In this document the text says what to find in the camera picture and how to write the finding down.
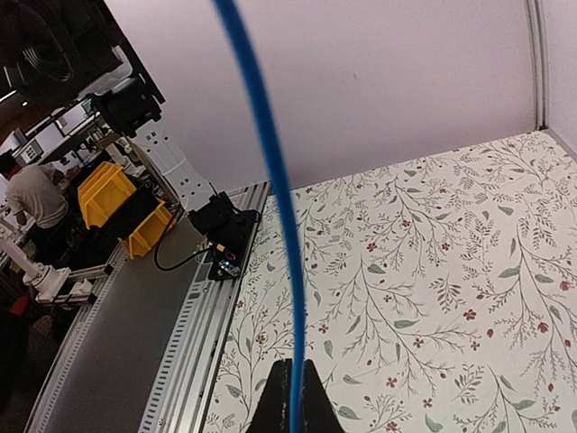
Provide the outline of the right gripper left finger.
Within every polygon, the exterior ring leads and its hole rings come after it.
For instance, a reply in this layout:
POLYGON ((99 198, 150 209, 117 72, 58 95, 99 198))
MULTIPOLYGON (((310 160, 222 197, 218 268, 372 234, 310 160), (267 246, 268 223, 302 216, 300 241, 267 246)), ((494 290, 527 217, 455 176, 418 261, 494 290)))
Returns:
POLYGON ((278 360, 272 365, 252 416, 252 432, 289 432, 291 371, 290 359, 278 360))

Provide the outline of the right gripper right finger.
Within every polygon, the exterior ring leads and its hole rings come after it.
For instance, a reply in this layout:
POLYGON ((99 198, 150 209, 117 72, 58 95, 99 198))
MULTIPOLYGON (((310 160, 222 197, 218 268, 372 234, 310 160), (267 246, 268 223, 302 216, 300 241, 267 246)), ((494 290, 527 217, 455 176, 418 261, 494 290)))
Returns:
POLYGON ((301 412, 302 432, 343 433, 317 369, 310 359, 304 363, 301 412))

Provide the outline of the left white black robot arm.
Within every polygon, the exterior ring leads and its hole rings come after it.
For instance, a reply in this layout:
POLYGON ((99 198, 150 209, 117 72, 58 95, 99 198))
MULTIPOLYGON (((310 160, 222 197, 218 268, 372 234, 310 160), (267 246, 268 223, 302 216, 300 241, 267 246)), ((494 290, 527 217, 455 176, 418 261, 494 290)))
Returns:
POLYGON ((161 94, 104 1, 3 1, 1 68, 10 87, 54 110, 87 98, 142 153, 186 212, 212 194, 162 120, 161 94))

